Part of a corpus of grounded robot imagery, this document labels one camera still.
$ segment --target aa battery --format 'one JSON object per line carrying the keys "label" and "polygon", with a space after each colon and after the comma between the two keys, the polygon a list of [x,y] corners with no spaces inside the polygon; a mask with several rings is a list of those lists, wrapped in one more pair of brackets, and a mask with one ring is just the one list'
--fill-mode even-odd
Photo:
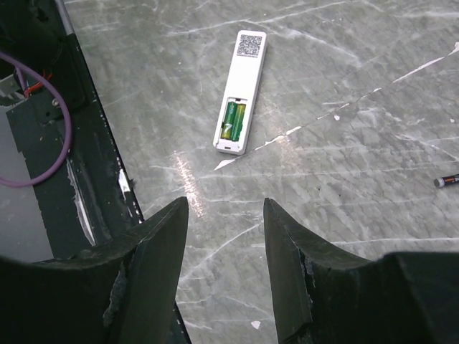
{"label": "aa battery", "polygon": [[242,121],[244,120],[245,104],[238,104],[236,109],[235,122],[232,126],[231,141],[239,141],[242,130]]}
{"label": "aa battery", "polygon": [[227,106],[227,113],[224,116],[223,130],[221,138],[225,140],[231,139],[231,133],[233,129],[233,123],[236,116],[237,103],[229,102]]}
{"label": "aa battery", "polygon": [[448,176],[448,177],[442,177],[439,179],[435,179],[433,183],[438,188],[442,188],[443,186],[449,186],[449,185],[459,183],[459,174],[456,174],[455,176]]}

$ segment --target battery compartment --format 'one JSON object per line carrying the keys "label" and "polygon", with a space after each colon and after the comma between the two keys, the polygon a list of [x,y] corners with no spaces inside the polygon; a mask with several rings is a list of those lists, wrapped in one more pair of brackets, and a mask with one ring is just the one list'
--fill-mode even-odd
{"label": "battery compartment", "polygon": [[247,100],[236,97],[227,98],[223,113],[218,146],[231,152],[235,150],[235,144],[243,140],[240,134],[247,123]]}

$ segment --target qr code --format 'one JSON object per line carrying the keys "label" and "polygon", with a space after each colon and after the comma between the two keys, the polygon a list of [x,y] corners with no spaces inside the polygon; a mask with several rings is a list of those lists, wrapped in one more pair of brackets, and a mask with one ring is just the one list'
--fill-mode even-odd
{"label": "qr code", "polygon": [[241,41],[237,47],[237,55],[258,57],[261,47],[261,36],[248,36],[241,34]]}

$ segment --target small battery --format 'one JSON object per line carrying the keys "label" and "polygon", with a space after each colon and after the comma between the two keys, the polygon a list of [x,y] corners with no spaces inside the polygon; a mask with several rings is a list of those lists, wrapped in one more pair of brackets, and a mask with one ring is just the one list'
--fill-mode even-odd
{"label": "small battery", "polygon": [[227,106],[227,113],[224,117],[223,130],[221,138],[225,140],[231,139],[231,132],[233,123],[235,121],[237,104],[235,102],[229,102]]}
{"label": "small battery", "polygon": [[245,105],[238,104],[236,109],[235,123],[232,127],[231,141],[239,141],[239,136],[242,130],[242,120],[244,120]]}

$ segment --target wire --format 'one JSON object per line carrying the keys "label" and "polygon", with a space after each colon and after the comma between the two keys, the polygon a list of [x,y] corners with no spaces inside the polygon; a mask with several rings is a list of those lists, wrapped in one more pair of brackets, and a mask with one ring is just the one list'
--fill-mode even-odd
{"label": "wire", "polygon": [[59,156],[57,157],[57,160],[52,164],[52,166],[47,171],[45,171],[43,174],[41,174],[38,177],[32,178],[30,181],[9,181],[5,178],[0,177],[0,184],[5,185],[5,186],[11,186],[12,188],[21,188],[24,186],[37,185],[38,183],[46,181],[50,176],[56,173],[59,167],[64,163],[69,153],[70,145],[72,143],[72,118],[70,117],[69,109],[67,105],[65,104],[64,98],[62,98],[62,96],[59,94],[56,88],[53,85],[51,85],[51,83],[48,80],[46,80],[45,77],[41,76],[40,74],[35,72],[32,68],[19,62],[13,57],[10,57],[9,55],[5,54],[2,51],[0,51],[0,59],[3,59],[4,61],[14,65],[21,72],[27,73],[28,75],[33,77],[35,80],[41,82],[43,86],[45,86],[51,92],[51,94],[56,98],[56,100],[59,102],[59,106],[62,110],[62,114],[64,115],[64,122],[65,122],[64,145],[62,147],[62,150]]}
{"label": "wire", "polygon": [[16,75],[17,78],[19,79],[19,85],[21,86],[21,92],[23,92],[27,86],[26,86],[26,79],[24,78],[24,74],[22,74],[22,71],[16,67]]}
{"label": "wire", "polygon": [[[48,76],[46,76],[46,74],[43,72],[43,77],[46,77],[46,79],[49,80],[52,77],[52,73],[50,73]],[[32,92],[35,92],[35,91],[39,90],[42,87],[43,87],[43,84],[40,81],[37,82],[35,85],[32,85],[31,87],[28,87],[24,91],[25,98],[28,98]]]}

